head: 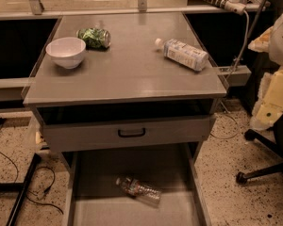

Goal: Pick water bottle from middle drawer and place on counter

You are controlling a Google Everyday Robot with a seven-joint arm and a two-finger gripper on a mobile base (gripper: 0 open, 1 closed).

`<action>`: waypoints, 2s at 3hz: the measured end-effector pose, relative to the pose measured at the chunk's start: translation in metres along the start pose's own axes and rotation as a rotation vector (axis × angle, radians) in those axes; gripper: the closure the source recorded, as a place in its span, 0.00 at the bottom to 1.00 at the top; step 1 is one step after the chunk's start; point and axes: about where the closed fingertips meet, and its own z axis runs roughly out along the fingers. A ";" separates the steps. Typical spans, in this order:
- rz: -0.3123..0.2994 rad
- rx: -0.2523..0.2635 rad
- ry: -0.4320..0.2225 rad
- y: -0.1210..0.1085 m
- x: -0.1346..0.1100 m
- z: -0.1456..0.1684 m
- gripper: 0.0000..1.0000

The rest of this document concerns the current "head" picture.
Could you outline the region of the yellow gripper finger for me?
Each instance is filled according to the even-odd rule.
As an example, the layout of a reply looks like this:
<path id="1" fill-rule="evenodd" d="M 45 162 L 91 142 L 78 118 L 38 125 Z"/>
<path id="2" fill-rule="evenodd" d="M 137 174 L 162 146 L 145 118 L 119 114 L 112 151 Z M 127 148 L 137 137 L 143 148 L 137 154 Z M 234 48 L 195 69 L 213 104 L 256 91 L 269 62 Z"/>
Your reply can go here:
<path id="1" fill-rule="evenodd" d="M 275 73 L 265 73 L 258 89 L 250 126 L 255 130 L 272 127 L 283 115 L 283 68 Z"/>
<path id="2" fill-rule="evenodd" d="M 273 30 L 272 27 L 269 27 L 268 29 L 266 29 L 259 37 L 252 40 L 248 44 L 248 48 L 258 53 L 262 53 L 262 52 L 268 53 L 272 30 Z"/>

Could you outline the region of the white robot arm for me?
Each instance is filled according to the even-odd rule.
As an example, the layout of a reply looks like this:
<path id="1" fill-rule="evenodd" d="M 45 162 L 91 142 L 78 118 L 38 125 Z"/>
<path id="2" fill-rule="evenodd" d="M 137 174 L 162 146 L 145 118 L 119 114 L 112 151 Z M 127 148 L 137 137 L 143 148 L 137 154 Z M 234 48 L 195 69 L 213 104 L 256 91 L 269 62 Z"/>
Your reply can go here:
<path id="1" fill-rule="evenodd" d="M 272 127 L 283 114 L 283 13 L 274 25 L 248 45 L 252 51 L 267 53 L 269 59 L 279 65 L 273 73 L 265 73 L 260 81 L 250 125 L 255 130 Z"/>

